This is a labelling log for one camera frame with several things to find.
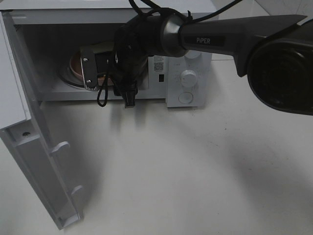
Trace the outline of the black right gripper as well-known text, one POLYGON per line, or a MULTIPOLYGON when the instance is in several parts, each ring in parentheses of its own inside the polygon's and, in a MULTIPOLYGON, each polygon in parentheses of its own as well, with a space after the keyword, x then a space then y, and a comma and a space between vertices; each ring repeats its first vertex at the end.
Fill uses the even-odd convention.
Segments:
POLYGON ((160 15, 146 18, 136 16, 123 24, 114 34, 115 62, 112 76, 116 96, 122 96, 125 108, 135 106, 135 92, 124 92, 127 88, 137 88, 142 83, 143 72, 147 68, 148 57, 160 55, 161 46, 160 15))

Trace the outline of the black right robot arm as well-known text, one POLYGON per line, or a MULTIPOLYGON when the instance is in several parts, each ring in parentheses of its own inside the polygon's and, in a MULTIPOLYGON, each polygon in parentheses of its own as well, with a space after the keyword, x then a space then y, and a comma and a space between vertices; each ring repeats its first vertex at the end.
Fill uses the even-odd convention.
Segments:
POLYGON ((313 22, 303 15, 193 21, 170 8, 138 15, 114 35, 112 81, 135 105, 141 67, 150 56, 187 51, 230 55, 255 96, 287 113, 313 113, 313 22))

